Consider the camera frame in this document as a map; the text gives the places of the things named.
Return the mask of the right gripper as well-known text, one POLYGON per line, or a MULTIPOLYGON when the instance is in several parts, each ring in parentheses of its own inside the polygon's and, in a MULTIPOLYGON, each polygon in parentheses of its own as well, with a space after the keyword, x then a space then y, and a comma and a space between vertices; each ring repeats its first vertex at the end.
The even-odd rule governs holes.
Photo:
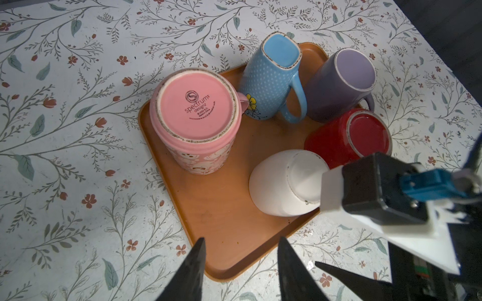
POLYGON ((481 300, 481 257, 465 253, 455 275, 389 243, 392 284, 323 262, 315 266, 337 278, 362 300, 481 300))

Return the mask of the white mug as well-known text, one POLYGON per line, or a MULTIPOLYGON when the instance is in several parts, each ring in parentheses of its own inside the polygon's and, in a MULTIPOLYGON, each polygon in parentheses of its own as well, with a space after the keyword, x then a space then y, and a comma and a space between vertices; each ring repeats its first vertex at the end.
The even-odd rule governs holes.
POLYGON ((320 207, 322 175, 330 169, 308 150, 285 150, 258 164, 249 179, 256 207, 271 216, 300 216, 320 207))

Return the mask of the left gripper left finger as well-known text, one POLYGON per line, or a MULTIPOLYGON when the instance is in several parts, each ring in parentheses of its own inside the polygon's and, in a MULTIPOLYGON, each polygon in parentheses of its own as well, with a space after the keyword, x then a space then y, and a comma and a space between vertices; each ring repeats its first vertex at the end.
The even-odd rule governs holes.
POLYGON ((206 244, 199 238, 157 301, 201 300, 206 244))

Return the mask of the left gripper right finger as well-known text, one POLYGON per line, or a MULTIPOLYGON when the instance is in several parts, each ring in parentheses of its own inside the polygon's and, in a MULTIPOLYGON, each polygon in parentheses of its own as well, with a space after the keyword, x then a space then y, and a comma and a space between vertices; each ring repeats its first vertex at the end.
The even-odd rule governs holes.
POLYGON ((285 237, 279 239, 278 270, 281 300, 327 300, 285 237))

